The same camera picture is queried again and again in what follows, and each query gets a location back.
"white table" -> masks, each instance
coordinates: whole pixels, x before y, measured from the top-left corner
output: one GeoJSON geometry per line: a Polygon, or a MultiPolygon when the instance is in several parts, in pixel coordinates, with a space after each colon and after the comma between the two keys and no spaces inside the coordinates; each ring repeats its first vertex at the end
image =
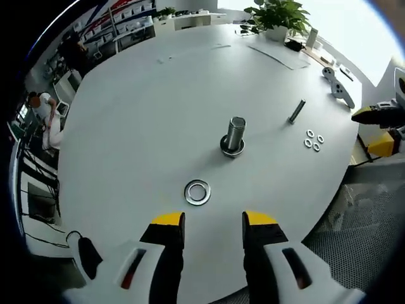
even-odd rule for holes
{"type": "Polygon", "coordinates": [[[244,210],[275,217],[302,240],[338,190],[358,131],[359,83],[350,85],[350,111],[331,96],[321,65],[292,53],[311,65],[289,70],[246,46],[261,37],[235,29],[192,28],[120,52],[86,75],[66,122],[59,200],[67,229],[104,256],[139,240],[154,217],[184,211],[178,303],[207,304],[246,286],[244,210]],[[220,44],[231,46],[211,49],[220,44]],[[302,98],[296,123],[286,124],[302,98]],[[247,122],[246,147],[231,160],[219,143],[236,115],[247,122]],[[319,153],[304,146],[307,129],[325,138],[319,153]],[[192,179],[212,188],[203,206],[184,200],[192,179]]]}

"metal bolt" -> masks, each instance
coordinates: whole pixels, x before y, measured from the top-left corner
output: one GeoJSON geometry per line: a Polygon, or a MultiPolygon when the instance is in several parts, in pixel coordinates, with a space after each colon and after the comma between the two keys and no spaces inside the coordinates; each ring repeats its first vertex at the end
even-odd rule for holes
{"type": "Polygon", "coordinates": [[[242,117],[232,117],[229,121],[227,134],[227,148],[230,151],[239,149],[240,142],[245,132],[246,121],[242,117]]]}
{"type": "Polygon", "coordinates": [[[293,112],[293,114],[291,115],[291,117],[288,118],[288,121],[290,122],[290,124],[294,124],[294,120],[297,118],[299,112],[301,112],[302,108],[304,108],[305,105],[305,100],[301,100],[298,104],[298,107],[296,108],[296,110],[293,112]]]}
{"type": "Polygon", "coordinates": [[[228,134],[223,136],[220,147],[225,156],[236,157],[241,154],[245,142],[243,133],[245,132],[246,121],[242,117],[232,117],[229,121],[228,134]]]}

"white pot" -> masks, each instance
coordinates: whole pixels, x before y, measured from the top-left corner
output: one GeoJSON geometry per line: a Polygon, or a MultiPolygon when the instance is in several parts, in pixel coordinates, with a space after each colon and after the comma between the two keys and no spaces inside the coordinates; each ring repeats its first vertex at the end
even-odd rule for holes
{"type": "Polygon", "coordinates": [[[273,30],[267,30],[265,35],[267,39],[284,43],[285,38],[287,38],[287,32],[287,27],[274,27],[273,30]]]}

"white robot part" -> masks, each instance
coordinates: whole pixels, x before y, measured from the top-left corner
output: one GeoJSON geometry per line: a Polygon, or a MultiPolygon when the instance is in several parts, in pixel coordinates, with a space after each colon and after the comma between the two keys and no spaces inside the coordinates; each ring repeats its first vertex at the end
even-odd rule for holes
{"type": "Polygon", "coordinates": [[[405,70],[395,69],[395,93],[397,102],[405,108],[405,70]]]}
{"type": "MultiPolygon", "coordinates": [[[[86,304],[148,304],[153,275],[164,250],[164,246],[142,242],[128,241],[107,256],[97,267],[97,276],[80,289],[68,289],[64,295],[72,303],[86,304]],[[136,265],[136,279],[130,281],[128,288],[122,286],[130,268],[136,265]]],[[[80,273],[80,256],[74,254],[80,273]]]]}
{"type": "Polygon", "coordinates": [[[277,280],[280,304],[357,304],[365,296],[333,280],[329,265],[300,242],[269,244],[265,251],[277,280]],[[292,264],[301,264],[304,278],[297,277],[299,271],[292,264]]]}
{"type": "Polygon", "coordinates": [[[335,71],[333,70],[333,68],[324,68],[322,70],[322,75],[330,82],[336,80],[335,71]]]}
{"type": "Polygon", "coordinates": [[[341,82],[339,82],[337,80],[332,81],[331,91],[332,91],[332,95],[335,98],[344,99],[344,101],[350,107],[350,109],[354,109],[355,105],[354,105],[353,99],[352,99],[352,97],[350,97],[350,94],[346,91],[345,87],[342,85],[341,82]]]}

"metal cylinder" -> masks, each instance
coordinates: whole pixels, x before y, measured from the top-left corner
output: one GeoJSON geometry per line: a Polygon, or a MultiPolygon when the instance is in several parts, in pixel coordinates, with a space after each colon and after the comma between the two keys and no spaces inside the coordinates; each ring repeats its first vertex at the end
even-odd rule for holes
{"type": "Polygon", "coordinates": [[[227,134],[227,148],[230,151],[239,149],[240,142],[245,132],[246,121],[242,117],[232,117],[229,121],[227,134]]]}
{"type": "Polygon", "coordinates": [[[304,108],[304,105],[305,105],[305,100],[301,100],[300,102],[299,102],[299,105],[298,105],[298,107],[296,108],[296,110],[293,112],[293,114],[289,117],[289,122],[290,123],[294,123],[294,120],[297,118],[297,116],[298,116],[298,114],[299,114],[299,112],[301,112],[301,110],[302,110],[302,108],[304,108]]]}

